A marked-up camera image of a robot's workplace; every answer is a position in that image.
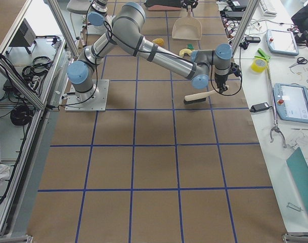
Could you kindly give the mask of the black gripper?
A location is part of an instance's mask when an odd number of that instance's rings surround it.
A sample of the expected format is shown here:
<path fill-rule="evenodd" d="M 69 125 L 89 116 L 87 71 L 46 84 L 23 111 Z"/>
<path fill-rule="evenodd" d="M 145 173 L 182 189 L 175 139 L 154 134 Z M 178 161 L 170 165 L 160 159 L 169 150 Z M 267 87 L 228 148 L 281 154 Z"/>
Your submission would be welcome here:
<path fill-rule="evenodd" d="M 226 92 L 227 89 L 228 89 L 227 86 L 226 86 L 226 81 L 228 80 L 228 76 L 227 75 L 215 74 L 214 79 L 215 79 L 215 83 L 216 83 L 217 88 L 218 88 L 218 93 L 223 94 L 224 92 Z"/>
<path fill-rule="evenodd" d="M 183 0 L 184 6 L 196 6 L 197 0 Z"/>

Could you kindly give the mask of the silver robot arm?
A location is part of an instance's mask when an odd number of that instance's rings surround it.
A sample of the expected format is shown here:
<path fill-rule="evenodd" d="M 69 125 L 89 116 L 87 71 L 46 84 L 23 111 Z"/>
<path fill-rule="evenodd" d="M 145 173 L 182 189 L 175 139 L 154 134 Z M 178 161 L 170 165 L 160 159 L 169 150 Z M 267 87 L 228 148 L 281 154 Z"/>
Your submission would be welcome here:
<path fill-rule="evenodd" d="M 78 59 L 67 68 L 67 75 L 76 93 L 93 93 L 96 89 L 92 77 L 102 59 L 119 46 L 128 54 L 140 56 L 191 81 L 196 89 L 208 85 L 209 70 L 214 66 L 217 91 L 221 94 L 228 88 L 232 47 L 220 44 L 215 50 L 195 51 L 191 60 L 186 60 L 163 47 L 147 40 L 141 34 L 146 20 L 144 9 L 134 2 L 123 5 L 121 11 L 108 24 L 106 32 L 91 46 L 80 53 Z"/>
<path fill-rule="evenodd" d="M 87 12 L 87 20 L 93 26 L 101 26 L 105 22 L 107 16 L 108 1 L 91 1 L 90 10 Z M 145 1 L 146 8 L 153 6 L 165 6 L 184 8 L 187 11 L 189 8 L 194 9 L 198 5 L 198 1 Z"/>

